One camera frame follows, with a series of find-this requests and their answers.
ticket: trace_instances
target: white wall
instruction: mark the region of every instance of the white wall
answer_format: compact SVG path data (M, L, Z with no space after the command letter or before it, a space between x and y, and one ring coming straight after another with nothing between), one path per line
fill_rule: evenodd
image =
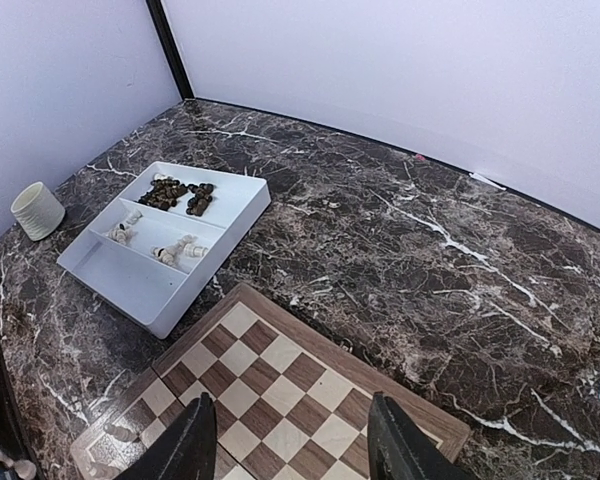
M600 0L165 0L199 97L421 152L600 227Z
M56 187L178 101L143 0L0 0L0 234L24 187Z

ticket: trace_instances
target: white cylinder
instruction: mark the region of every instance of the white cylinder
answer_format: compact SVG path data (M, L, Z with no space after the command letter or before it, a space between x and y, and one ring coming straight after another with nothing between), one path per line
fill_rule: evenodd
M11 204L11 213L34 242L53 232L64 218L62 204L42 182L25 188Z

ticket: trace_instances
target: white cup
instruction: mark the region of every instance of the white cup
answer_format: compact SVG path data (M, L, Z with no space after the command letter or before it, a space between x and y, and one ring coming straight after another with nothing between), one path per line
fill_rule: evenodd
M11 213L27 236L35 242L58 228L65 210L44 183L36 182L16 197L11 204Z

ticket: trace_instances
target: dark marble surface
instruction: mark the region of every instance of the dark marble surface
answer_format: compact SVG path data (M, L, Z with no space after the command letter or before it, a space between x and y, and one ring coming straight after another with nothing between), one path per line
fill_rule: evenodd
M107 202L162 160L264 177L272 204L159 341L56 265ZM430 161L209 102L165 112L57 191L39 243L0 240L6 362L49 478L69 446L237 282L467 421L481 479L600 469L600 234Z

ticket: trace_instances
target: chessboard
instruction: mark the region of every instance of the chessboard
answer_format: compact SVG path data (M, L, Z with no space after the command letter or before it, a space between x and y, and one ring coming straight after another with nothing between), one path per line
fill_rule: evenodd
M372 395L392 396L455 460L469 427L332 344L245 285L180 338L72 446L86 480L93 462L120 471L202 392L218 424L216 479L369 478ZM104 432L136 432L125 443Z

